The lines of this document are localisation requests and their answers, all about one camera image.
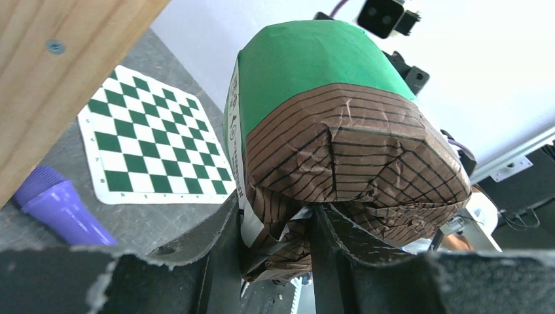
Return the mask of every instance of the chessboard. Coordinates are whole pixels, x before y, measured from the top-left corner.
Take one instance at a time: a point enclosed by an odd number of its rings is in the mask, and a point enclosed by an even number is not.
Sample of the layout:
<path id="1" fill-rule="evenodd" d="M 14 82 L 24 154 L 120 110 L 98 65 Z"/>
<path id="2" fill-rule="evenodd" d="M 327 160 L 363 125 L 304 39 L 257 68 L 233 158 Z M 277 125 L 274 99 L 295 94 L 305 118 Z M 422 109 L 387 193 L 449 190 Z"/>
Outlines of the chessboard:
<path id="1" fill-rule="evenodd" d="M 235 189 L 193 95 L 119 65 L 78 121 L 103 203 L 223 203 Z"/>

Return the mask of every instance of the package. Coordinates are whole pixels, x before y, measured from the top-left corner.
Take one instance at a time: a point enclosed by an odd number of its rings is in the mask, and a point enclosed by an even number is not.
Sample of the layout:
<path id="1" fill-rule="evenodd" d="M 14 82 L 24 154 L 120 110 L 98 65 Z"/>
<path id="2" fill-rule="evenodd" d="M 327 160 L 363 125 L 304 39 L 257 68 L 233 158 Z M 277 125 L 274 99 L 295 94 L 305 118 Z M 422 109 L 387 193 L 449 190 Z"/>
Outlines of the package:
<path id="1" fill-rule="evenodd" d="M 310 204 L 333 203 L 395 247 L 432 236 L 469 199 L 456 153 L 382 51 L 355 26 L 287 22 L 238 54 L 224 112 L 254 257 L 245 278 L 310 270 Z"/>

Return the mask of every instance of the gray table surface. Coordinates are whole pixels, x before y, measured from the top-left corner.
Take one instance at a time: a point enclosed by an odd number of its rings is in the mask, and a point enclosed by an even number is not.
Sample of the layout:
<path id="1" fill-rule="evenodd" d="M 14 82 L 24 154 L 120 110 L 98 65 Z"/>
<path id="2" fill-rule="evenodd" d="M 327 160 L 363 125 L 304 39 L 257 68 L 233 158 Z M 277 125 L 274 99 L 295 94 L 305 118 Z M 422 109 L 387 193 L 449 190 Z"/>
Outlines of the gray table surface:
<path id="1" fill-rule="evenodd" d="M 148 30 L 121 63 L 195 95 L 203 105 L 222 143 L 221 110 L 206 96 L 194 79 L 175 59 L 160 39 Z M 73 181 L 88 210 L 118 242 L 147 254 L 175 239 L 213 214 L 219 205 L 105 205 L 94 195 L 86 163 L 81 131 L 74 122 L 41 162 Z M 47 227 L 23 214 L 13 201 L 0 210 L 0 250 L 10 247 L 65 245 Z"/>

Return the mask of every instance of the wooden plank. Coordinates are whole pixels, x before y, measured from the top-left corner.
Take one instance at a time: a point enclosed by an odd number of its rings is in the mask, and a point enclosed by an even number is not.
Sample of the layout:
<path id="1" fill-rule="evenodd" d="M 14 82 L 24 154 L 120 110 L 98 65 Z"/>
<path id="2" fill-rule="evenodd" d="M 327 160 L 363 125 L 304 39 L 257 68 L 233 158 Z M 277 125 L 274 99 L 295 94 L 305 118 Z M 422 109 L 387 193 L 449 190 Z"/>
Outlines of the wooden plank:
<path id="1" fill-rule="evenodd" d="M 168 1 L 3 0 L 1 204 L 13 195 Z M 52 39 L 65 45 L 65 53 L 55 55 L 46 49 L 46 42 Z"/>

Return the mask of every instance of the white backdrop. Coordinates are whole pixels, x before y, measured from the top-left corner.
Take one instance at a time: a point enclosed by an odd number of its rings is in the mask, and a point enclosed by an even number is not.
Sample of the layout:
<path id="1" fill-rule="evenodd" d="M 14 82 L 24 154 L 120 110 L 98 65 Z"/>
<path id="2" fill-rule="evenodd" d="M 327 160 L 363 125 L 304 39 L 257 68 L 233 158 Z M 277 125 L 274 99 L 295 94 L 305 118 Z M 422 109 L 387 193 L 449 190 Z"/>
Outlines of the white backdrop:
<path id="1" fill-rule="evenodd" d="M 376 40 L 431 75 L 422 110 L 483 164 L 555 126 L 555 5 L 548 0 L 420 0 L 409 37 Z M 238 51 L 264 26 L 310 20 L 338 0 L 173 0 L 152 25 L 223 108 Z M 365 0 L 336 19 L 352 22 Z"/>

